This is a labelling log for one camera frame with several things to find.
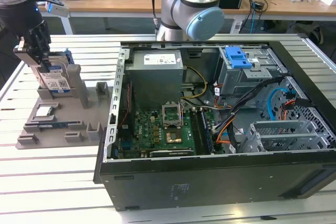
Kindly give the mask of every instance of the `metal frame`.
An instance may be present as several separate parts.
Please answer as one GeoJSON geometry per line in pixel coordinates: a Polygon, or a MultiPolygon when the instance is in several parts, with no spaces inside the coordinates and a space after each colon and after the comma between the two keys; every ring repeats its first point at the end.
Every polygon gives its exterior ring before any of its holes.
{"type": "MultiPolygon", "coordinates": [[[[57,17],[53,14],[50,14],[46,11],[41,11],[42,16],[44,17],[57,17]]],[[[69,12],[68,18],[61,18],[63,28],[66,32],[66,35],[75,34],[71,26],[70,17],[101,17],[101,18],[152,18],[152,13],[141,13],[141,12],[69,12]]],[[[226,19],[233,19],[231,25],[230,34],[239,34],[240,28],[243,24],[243,21],[247,17],[247,14],[225,14],[226,19]]],[[[272,15],[272,14],[263,14],[260,17],[261,20],[311,20],[311,21],[336,21],[336,16],[296,16],[296,15],[272,15]]],[[[105,29],[109,29],[106,21],[104,21],[105,29]]]]}

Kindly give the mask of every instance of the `red wire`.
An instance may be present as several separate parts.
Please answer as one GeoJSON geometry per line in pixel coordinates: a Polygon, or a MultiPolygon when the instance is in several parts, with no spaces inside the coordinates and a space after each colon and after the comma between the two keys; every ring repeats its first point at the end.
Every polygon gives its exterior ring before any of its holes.
{"type": "MultiPolygon", "coordinates": [[[[292,103],[294,103],[294,102],[296,102],[296,100],[291,100],[291,101],[289,101],[289,102],[286,102],[285,105],[289,105],[289,104],[292,104],[292,103]]],[[[283,120],[286,120],[287,112],[288,112],[288,110],[285,111],[285,116],[283,117],[283,120]]]]}
{"type": "Polygon", "coordinates": [[[124,123],[124,121],[126,120],[128,114],[130,111],[130,85],[127,84],[127,112],[123,118],[123,120],[121,121],[121,123],[119,124],[119,128],[122,126],[122,124],[124,123]]]}

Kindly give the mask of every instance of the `orange wire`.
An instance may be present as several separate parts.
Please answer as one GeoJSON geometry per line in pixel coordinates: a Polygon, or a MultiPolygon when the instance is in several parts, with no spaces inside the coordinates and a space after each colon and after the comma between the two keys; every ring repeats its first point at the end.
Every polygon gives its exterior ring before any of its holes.
{"type": "MultiPolygon", "coordinates": [[[[296,101],[296,100],[291,100],[291,101],[289,101],[289,102],[286,102],[285,105],[290,105],[290,104],[292,104],[292,103],[295,103],[295,101],[296,101]]],[[[285,111],[285,116],[283,117],[283,120],[286,120],[287,112],[288,112],[288,110],[285,111]]]]}
{"type": "Polygon", "coordinates": [[[231,143],[230,141],[221,141],[221,136],[223,134],[223,132],[226,130],[226,128],[233,122],[233,120],[235,119],[235,116],[222,128],[222,130],[220,131],[218,137],[217,137],[217,140],[216,140],[216,143],[219,144],[221,142],[223,143],[231,143]]]}

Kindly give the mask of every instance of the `cable on desk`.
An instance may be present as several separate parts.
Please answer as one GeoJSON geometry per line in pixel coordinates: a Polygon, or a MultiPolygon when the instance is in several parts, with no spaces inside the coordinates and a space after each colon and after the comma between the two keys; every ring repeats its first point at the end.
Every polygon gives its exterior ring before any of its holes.
{"type": "Polygon", "coordinates": [[[241,30],[245,27],[245,25],[246,25],[246,23],[247,23],[247,21],[248,21],[250,15],[251,15],[251,13],[252,13],[252,10],[253,10],[253,12],[258,13],[258,16],[259,16],[259,17],[258,17],[258,23],[257,23],[257,25],[255,26],[255,31],[256,31],[257,26],[259,25],[260,18],[261,18],[261,16],[262,16],[262,14],[268,9],[268,2],[267,2],[266,0],[263,0],[263,2],[265,2],[266,8],[265,8],[265,9],[263,8],[262,10],[259,10],[259,9],[257,9],[257,8],[255,7],[255,5],[254,5],[254,0],[249,0],[249,3],[250,3],[250,12],[249,12],[249,14],[247,15],[247,17],[246,17],[244,23],[243,23],[242,26],[240,27],[240,31],[239,31],[239,32],[241,32],[241,30]]]}

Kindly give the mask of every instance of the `circuit board module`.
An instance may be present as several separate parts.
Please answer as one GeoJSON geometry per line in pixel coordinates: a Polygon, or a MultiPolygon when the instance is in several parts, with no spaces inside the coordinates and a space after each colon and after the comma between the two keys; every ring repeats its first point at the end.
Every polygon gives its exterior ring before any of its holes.
{"type": "MultiPolygon", "coordinates": [[[[122,158],[145,158],[162,156],[198,155],[197,150],[202,141],[199,131],[209,137],[209,129],[215,124],[211,110],[183,110],[179,115],[174,110],[136,111],[134,136],[122,139],[119,155],[122,158]],[[204,115],[204,119],[194,119],[204,115]],[[181,126],[166,126],[165,122],[176,121],[181,117],[181,126]]],[[[205,144],[209,152],[211,143],[205,144]]]]}

